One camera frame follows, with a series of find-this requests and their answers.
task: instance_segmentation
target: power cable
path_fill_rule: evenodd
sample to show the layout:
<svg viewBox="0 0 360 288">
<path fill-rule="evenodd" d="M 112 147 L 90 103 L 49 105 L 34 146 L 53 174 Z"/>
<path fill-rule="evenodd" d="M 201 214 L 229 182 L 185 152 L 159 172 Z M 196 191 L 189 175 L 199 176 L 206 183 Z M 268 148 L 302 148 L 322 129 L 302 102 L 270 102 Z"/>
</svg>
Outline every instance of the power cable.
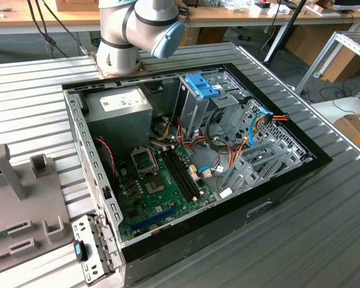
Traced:
<svg viewBox="0 0 360 288">
<path fill-rule="evenodd" d="M 278 3 L 278 6 L 277 6 L 277 10 L 276 10 L 276 14 L 275 14 L 275 17 L 272 21 L 272 24 L 271 24 L 271 27 L 268 29 L 268 31 L 266 32 L 266 38 L 264 40 L 264 42 L 262 43 L 262 45 L 260 46 L 259 50 L 257 51 L 257 56 L 256 58 L 259 59 L 259 56 L 260 56 L 260 52 L 264 49 L 264 47 L 266 46 L 266 44 L 270 41 L 270 39 L 272 38 L 272 35 L 273 35 L 273 32 L 272 32 L 272 35 L 269 35 L 269 32 L 272 31 L 272 29 L 276 29 L 276 27 L 274 27 L 274 24 L 275 24 L 275 21 L 276 21 L 276 18 L 277 18 L 277 15 L 278 15 L 278 12 L 280 10 L 280 6 L 281 6 L 281 1 L 279 1 Z"/>
<path fill-rule="evenodd" d="M 36 3 L 36 6 L 37 6 L 37 10 L 38 10 L 38 12 L 40 14 L 41 21 L 43 22 L 43 25 L 44 25 L 44 32 L 41 30 L 41 28 L 39 27 L 39 25 L 38 25 L 38 23 L 36 21 L 34 10 L 33 10 L 32 4 L 31 4 L 31 0 L 27 0 L 27 3 L 28 3 L 28 7 L 29 7 L 29 12 L 31 13 L 32 21 L 34 22 L 34 24 L 35 24 L 37 30 L 39 31 L 39 33 L 41 34 L 41 36 L 43 36 L 43 38 L 44 38 L 44 40 L 46 42 L 47 49 L 48 49 L 51 57 L 54 58 L 54 56 L 53 56 L 53 48 L 56 48 L 61 54 L 64 55 L 64 57 L 67 58 L 68 56 L 57 46 L 56 41 L 52 37 L 50 37 L 48 35 L 47 26 L 45 24 L 44 17 L 43 17 L 43 14 L 41 12 L 38 1 L 35 0 L 35 3 Z"/>
<path fill-rule="evenodd" d="M 190 39 L 190 34 L 191 34 L 191 16 L 190 16 L 190 9 L 189 7 L 187 6 L 187 16 L 185 18 L 185 22 L 188 21 L 188 25 L 189 25 L 189 29 L 188 29 L 188 36 L 187 36 L 187 40 L 185 42 L 185 45 L 186 46 L 188 44 L 188 41 Z"/>
<path fill-rule="evenodd" d="M 83 47 L 83 44 L 81 43 L 80 39 L 77 39 L 68 29 L 65 27 L 65 25 L 60 21 L 60 19 L 54 14 L 54 12 L 49 8 L 48 4 L 46 4 L 45 0 L 42 0 L 44 6 L 47 8 L 49 13 L 55 18 L 55 20 L 63 27 L 64 30 L 73 38 L 74 41 L 79 45 L 81 51 L 84 55 L 89 56 L 89 52 Z"/>
</svg>

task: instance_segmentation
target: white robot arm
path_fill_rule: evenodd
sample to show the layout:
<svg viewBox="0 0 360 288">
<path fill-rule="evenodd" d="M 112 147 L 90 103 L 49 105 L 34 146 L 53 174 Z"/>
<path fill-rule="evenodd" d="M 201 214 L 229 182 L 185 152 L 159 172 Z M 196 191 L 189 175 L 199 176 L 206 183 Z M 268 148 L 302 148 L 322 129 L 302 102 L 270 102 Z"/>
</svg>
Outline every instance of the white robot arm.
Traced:
<svg viewBox="0 0 360 288">
<path fill-rule="evenodd" d="M 130 74 L 140 67 L 139 50 L 168 58 L 185 32 L 173 0 L 100 0 L 101 43 L 97 64 L 109 74 Z"/>
</svg>

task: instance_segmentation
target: black ram slot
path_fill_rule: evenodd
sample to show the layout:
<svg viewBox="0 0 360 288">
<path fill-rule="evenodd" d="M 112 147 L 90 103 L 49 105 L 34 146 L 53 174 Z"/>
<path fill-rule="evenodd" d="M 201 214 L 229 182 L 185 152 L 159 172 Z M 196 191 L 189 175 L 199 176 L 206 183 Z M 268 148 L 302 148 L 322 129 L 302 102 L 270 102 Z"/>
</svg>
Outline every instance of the black ram slot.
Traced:
<svg viewBox="0 0 360 288">
<path fill-rule="evenodd" d="M 162 157 L 169 171 L 171 172 L 171 175 L 181 189 L 181 192 L 183 193 L 185 199 L 187 201 L 190 201 L 192 199 L 192 194 L 188 191 L 187 186 L 181 180 L 181 175 L 179 174 L 178 168 L 176 168 L 176 166 L 172 163 L 172 160 L 167 154 L 164 154 Z"/>
<path fill-rule="evenodd" d="M 176 153 L 173 151 L 167 152 L 162 155 L 162 158 L 175 179 L 175 182 L 181 189 L 185 199 L 190 202 L 193 200 L 193 197 L 199 197 L 197 187 L 184 169 Z"/>
</svg>

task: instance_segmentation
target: blue latch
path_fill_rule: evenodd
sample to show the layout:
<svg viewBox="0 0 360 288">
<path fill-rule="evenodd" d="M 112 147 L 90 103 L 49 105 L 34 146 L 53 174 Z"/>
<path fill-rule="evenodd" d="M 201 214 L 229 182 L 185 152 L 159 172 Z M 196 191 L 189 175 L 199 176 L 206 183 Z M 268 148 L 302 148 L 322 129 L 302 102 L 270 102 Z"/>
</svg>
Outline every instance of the blue latch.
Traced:
<svg viewBox="0 0 360 288">
<path fill-rule="evenodd" d="M 219 96 L 219 92 L 216 91 L 209 84 L 207 80 L 200 74 L 190 74 L 185 77 L 190 86 L 199 93 L 201 99 L 213 98 Z"/>
</svg>

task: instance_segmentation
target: metal shelf frame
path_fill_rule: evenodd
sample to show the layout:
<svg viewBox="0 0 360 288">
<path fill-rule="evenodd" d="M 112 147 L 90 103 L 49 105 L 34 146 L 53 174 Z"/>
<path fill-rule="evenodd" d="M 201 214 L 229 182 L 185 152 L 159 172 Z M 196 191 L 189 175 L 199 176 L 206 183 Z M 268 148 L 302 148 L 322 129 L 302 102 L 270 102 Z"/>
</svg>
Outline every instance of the metal shelf frame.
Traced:
<svg viewBox="0 0 360 288">
<path fill-rule="evenodd" d="M 311 68 L 307 71 L 303 79 L 300 81 L 299 85 L 296 87 L 296 93 L 299 95 L 305 88 L 308 80 L 315 76 L 316 78 L 320 77 L 335 59 L 337 53 L 340 51 L 339 46 L 337 46 L 332 54 L 329 56 L 328 60 L 324 63 L 323 67 L 319 72 L 316 72 L 317 67 L 320 63 L 329 55 L 332 51 L 333 46 L 339 43 L 341 47 L 347 47 L 351 51 L 355 52 L 360 56 L 360 32 L 334 32 L 333 35 L 328 40 L 327 44 L 324 46 L 323 50 L 320 52 L 316 60 L 313 62 Z"/>
</svg>

